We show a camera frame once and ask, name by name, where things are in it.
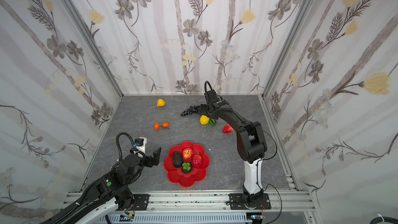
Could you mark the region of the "small yellow pear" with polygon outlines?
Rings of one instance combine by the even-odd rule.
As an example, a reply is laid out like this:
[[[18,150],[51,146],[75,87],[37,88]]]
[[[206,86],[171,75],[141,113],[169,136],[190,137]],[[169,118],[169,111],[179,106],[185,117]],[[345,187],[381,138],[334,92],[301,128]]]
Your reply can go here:
[[[165,101],[163,99],[158,99],[157,106],[163,107],[165,105]]]

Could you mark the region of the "red strawberry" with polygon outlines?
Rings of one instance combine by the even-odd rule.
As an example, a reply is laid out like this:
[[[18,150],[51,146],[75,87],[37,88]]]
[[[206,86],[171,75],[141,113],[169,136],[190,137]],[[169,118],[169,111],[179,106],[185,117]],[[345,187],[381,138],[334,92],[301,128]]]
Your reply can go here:
[[[234,129],[229,124],[226,124],[222,131],[223,133],[227,134],[234,132]]]

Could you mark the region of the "red apple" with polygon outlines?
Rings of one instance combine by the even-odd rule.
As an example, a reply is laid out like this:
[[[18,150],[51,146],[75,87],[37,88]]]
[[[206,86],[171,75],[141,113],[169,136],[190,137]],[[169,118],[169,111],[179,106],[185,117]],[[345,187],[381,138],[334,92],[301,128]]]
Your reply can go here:
[[[186,148],[182,151],[182,157],[184,161],[191,161],[193,158],[193,149],[192,148]]]

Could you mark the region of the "dark red raspberry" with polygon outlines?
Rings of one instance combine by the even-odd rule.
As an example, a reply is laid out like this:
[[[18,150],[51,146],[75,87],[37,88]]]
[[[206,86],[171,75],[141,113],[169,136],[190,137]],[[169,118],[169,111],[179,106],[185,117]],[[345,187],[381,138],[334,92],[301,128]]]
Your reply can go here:
[[[199,154],[193,155],[191,164],[194,168],[199,168],[203,164],[202,156]]]

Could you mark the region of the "dark mangosteen green top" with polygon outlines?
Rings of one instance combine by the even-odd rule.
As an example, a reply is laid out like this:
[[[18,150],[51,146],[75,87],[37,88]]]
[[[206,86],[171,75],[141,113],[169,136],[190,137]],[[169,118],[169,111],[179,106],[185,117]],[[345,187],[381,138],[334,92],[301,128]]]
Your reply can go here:
[[[182,166],[181,166],[181,171],[184,174],[190,174],[193,170],[193,167],[191,165],[191,163],[189,162],[183,162]]]

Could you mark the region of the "red flower-shaped bowl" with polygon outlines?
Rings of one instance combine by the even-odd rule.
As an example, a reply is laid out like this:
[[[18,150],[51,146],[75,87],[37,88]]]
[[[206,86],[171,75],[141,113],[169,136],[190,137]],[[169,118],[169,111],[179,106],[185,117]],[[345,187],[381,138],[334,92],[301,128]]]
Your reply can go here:
[[[173,154],[178,151],[182,154],[182,151],[186,148],[192,148],[193,153],[202,156],[203,164],[199,168],[194,168],[190,174],[184,174],[181,168],[174,168],[173,166]],[[167,171],[167,179],[173,184],[180,184],[181,187],[189,188],[196,182],[203,181],[207,175],[207,168],[210,165],[210,158],[206,154],[205,149],[200,144],[194,144],[190,141],[182,142],[179,145],[172,147],[169,150],[168,156],[164,161],[164,168]]]

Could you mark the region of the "dark avocado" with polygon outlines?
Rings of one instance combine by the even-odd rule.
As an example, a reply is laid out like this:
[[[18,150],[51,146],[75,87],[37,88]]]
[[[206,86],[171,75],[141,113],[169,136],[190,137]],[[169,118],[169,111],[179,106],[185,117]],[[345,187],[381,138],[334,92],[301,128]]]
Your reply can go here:
[[[173,154],[173,166],[174,168],[181,168],[184,163],[183,156],[180,152],[176,151]]]

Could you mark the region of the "yellow lemon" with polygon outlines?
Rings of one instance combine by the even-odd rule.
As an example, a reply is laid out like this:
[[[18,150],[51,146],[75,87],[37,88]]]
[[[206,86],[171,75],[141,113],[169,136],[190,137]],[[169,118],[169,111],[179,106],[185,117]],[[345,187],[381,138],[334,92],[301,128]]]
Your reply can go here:
[[[200,118],[201,125],[207,125],[207,124],[209,124],[209,122],[210,122],[210,118],[209,117],[207,117],[205,115],[201,116],[201,118]]]

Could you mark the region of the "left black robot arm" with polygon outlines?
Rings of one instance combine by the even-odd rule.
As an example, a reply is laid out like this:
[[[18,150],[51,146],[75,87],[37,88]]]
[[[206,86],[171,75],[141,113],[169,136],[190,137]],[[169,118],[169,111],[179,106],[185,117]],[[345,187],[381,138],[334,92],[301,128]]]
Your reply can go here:
[[[45,224],[93,224],[118,209],[131,209],[137,203],[129,185],[136,182],[145,167],[158,166],[161,148],[145,154],[146,138],[121,132],[116,136],[118,160],[110,171],[92,182],[72,204],[47,219]]]

